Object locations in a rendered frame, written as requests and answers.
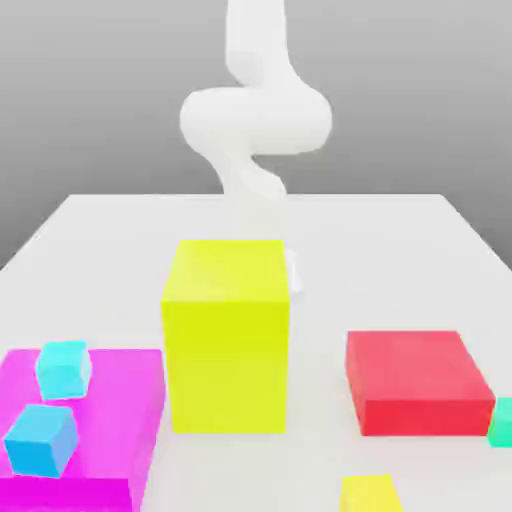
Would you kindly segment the small cyan cube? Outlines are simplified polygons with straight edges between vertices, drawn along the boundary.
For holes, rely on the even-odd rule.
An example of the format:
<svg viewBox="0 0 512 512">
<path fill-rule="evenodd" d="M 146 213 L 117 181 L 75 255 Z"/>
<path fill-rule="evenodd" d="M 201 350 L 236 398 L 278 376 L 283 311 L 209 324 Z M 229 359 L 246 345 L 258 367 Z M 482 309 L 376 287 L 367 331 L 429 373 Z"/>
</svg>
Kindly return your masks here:
<svg viewBox="0 0 512 512">
<path fill-rule="evenodd" d="M 87 343 L 84 340 L 45 343 L 35 373 L 44 401 L 85 397 L 92 374 Z"/>
</svg>

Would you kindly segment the small yellow cube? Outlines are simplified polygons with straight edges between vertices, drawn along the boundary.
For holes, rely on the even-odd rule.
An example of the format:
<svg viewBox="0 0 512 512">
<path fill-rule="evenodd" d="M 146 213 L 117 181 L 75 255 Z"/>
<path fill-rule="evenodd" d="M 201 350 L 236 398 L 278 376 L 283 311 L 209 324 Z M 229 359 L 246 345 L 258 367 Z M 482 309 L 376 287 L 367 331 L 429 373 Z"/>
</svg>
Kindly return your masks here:
<svg viewBox="0 0 512 512">
<path fill-rule="evenodd" d="M 403 512 L 389 474 L 342 478 L 340 512 Z"/>
</svg>

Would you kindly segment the large red box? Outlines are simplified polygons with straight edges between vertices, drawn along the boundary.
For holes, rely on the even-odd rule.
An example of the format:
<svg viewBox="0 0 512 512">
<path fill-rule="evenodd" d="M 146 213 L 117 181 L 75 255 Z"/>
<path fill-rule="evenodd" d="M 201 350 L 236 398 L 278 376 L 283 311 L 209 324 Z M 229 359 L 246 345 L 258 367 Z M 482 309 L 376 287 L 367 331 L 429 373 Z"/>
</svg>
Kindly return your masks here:
<svg viewBox="0 0 512 512">
<path fill-rule="evenodd" d="M 455 331 L 350 331 L 345 369 L 364 436 L 484 436 L 495 395 Z"/>
</svg>

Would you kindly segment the large magenta box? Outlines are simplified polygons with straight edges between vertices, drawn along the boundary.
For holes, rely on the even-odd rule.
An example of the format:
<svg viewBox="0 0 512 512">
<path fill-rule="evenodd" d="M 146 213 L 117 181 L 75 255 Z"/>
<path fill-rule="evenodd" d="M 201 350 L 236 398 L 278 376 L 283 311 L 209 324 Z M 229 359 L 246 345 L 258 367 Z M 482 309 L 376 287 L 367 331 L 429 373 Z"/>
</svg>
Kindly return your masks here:
<svg viewBox="0 0 512 512">
<path fill-rule="evenodd" d="M 61 477 L 12 473 L 3 438 L 28 404 L 42 399 L 36 349 L 0 362 L 0 512 L 140 512 L 165 402 L 157 349 L 91 351 L 92 376 L 72 409 L 78 446 Z"/>
</svg>

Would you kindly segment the small blue cube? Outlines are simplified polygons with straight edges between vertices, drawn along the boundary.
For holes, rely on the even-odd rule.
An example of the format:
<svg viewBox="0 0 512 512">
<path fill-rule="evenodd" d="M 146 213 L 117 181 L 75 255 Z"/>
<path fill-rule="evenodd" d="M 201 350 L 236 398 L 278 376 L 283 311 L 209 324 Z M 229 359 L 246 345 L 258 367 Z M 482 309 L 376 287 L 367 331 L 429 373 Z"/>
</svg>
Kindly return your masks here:
<svg viewBox="0 0 512 512">
<path fill-rule="evenodd" d="M 60 478 L 78 445 L 73 411 L 29 404 L 3 441 L 15 475 Z"/>
</svg>

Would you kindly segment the large yellow box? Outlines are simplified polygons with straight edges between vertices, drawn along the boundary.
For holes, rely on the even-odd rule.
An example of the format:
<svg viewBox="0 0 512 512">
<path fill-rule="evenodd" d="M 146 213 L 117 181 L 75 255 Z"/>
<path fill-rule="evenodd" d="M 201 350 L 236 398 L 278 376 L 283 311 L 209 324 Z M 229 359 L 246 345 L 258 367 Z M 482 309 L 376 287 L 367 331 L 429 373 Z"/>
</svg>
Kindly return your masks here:
<svg viewBox="0 0 512 512">
<path fill-rule="evenodd" d="M 283 241 L 180 241 L 161 312 L 174 432 L 285 431 L 290 294 Z"/>
</svg>

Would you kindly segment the small green cube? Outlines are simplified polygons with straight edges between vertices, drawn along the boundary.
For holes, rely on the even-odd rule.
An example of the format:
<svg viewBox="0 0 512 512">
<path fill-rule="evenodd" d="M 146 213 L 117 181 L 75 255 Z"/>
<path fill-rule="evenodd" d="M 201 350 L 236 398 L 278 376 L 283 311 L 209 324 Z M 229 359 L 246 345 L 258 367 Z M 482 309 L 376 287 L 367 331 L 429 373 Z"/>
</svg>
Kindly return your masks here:
<svg viewBox="0 0 512 512">
<path fill-rule="evenodd" d="M 512 397 L 498 397 L 487 440 L 492 447 L 512 448 Z"/>
</svg>

